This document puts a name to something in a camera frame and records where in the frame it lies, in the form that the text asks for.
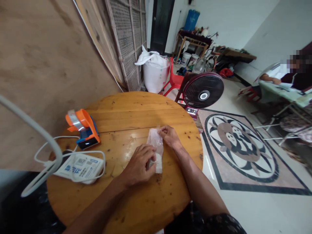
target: green tablecloth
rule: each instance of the green tablecloth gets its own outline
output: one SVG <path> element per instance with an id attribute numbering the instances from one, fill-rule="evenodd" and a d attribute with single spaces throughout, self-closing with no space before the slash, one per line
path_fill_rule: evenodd
<path id="1" fill-rule="evenodd" d="M 293 88 L 290 88 L 289 91 L 287 91 L 280 89 L 280 86 L 271 82 L 259 81 L 259 85 L 262 93 L 261 102 L 263 103 L 278 101 L 280 97 L 282 97 L 289 102 L 295 101 L 299 107 L 304 108 L 309 105 L 309 102 L 312 99 L 312 93 L 302 95 L 301 91 Z"/>

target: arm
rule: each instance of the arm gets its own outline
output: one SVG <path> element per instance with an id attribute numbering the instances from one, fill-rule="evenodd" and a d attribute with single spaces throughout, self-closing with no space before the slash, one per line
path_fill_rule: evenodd
<path id="1" fill-rule="evenodd" d="M 63 234 L 102 233 L 110 216 L 127 190 L 140 182 L 148 181 L 156 172 L 156 164 L 146 170 L 150 158 L 156 160 L 156 148 L 141 145 L 136 148 L 124 171 L 88 206 Z"/>
<path id="2" fill-rule="evenodd" d="M 182 146 L 176 131 L 170 126 L 164 126 L 159 134 L 175 151 L 191 198 L 201 211 L 204 220 L 215 214 L 229 214 L 217 190 Z"/>
<path id="3" fill-rule="evenodd" d="M 259 79 L 263 81 L 272 81 L 276 85 L 277 84 L 279 85 L 282 82 L 280 79 L 269 77 L 268 74 L 265 74 L 265 73 L 261 75 Z"/>

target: patterned clothing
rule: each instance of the patterned clothing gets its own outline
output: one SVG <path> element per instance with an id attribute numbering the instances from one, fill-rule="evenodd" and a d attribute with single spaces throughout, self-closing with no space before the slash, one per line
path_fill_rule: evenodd
<path id="1" fill-rule="evenodd" d="M 218 214 L 210 217 L 205 222 L 205 228 L 202 233 L 246 234 L 240 223 L 228 214 Z"/>
<path id="2" fill-rule="evenodd" d="M 164 229 L 165 234 L 246 234 L 239 222 L 228 214 L 209 217 L 205 222 L 194 202 Z"/>
<path id="3" fill-rule="evenodd" d="M 306 141 L 308 143 L 312 143 L 312 103 L 304 108 L 305 112 L 301 112 L 300 114 L 309 120 L 309 122 L 300 118 L 296 114 L 291 114 L 283 118 L 280 122 L 280 126 L 287 132 L 295 133 L 303 129 L 307 129 L 306 131 L 297 134 L 297 136 Z"/>

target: blue water jug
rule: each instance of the blue water jug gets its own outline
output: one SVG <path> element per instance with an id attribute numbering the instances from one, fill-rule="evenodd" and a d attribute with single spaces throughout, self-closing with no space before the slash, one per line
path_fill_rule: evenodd
<path id="1" fill-rule="evenodd" d="M 195 29 L 200 12 L 195 10 L 189 10 L 188 12 L 189 14 L 188 17 L 186 18 L 184 30 L 193 31 Z"/>

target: black fan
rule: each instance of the black fan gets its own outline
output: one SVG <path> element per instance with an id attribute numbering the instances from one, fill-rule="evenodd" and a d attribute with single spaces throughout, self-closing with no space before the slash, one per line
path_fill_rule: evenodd
<path id="1" fill-rule="evenodd" d="M 222 96 L 223 79 L 214 72 L 195 75 L 183 89 L 184 109 L 193 119 L 197 119 L 197 111 L 214 104 Z"/>

